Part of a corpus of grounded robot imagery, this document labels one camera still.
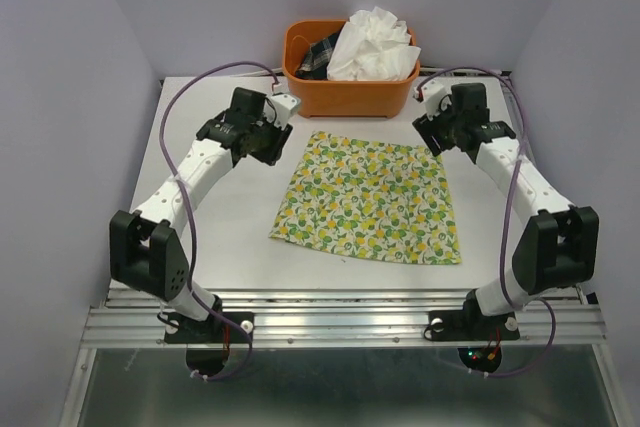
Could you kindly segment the lemon print skirt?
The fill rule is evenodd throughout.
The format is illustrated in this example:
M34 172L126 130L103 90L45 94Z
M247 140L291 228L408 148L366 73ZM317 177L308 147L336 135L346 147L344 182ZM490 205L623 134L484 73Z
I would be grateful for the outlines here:
M316 131L270 232L297 246L416 265L461 262L440 158L425 147Z

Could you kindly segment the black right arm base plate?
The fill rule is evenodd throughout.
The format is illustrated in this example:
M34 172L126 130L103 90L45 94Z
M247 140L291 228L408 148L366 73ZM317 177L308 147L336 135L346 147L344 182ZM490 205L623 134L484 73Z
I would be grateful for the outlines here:
M434 310L428 312L423 337L432 342L516 341L520 339L512 313L487 317L478 312Z

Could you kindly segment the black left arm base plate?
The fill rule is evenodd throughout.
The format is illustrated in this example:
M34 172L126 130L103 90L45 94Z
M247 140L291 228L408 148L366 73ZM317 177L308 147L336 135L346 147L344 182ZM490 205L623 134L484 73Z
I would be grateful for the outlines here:
M247 337L252 337L252 333L245 334L235 327L214 317L209 317L205 321L192 320L177 312L170 312L165 315L164 342L169 345L188 344L248 344Z

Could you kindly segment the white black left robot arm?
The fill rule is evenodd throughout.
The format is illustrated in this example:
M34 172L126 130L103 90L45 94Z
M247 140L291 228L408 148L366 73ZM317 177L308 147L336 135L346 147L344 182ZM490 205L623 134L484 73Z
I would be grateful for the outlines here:
M112 280L172 308L164 321L171 333L210 341L233 326L221 299L194 281L196 256L185 253L181 235L195 229L195 210L240 160L250 156L274 165L280 159L300 106L290 93L236 88L229 107L198 130L164 183L136 209L119 210L110 220Z

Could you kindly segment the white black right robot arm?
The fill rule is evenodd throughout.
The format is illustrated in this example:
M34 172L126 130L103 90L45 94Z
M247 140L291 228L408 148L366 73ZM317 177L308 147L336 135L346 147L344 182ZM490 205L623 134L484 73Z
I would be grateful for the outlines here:
M496 280L470 291L458 310L428 314L432 342L517 340L516 311L553 290L593 277L599 217L560 194L526 156L504 121L493 121L481 83L450 88L431 80L418 87L425 107L414 128L434 155L459 149L507 200L506 213L524 226L513 254L500 255Z

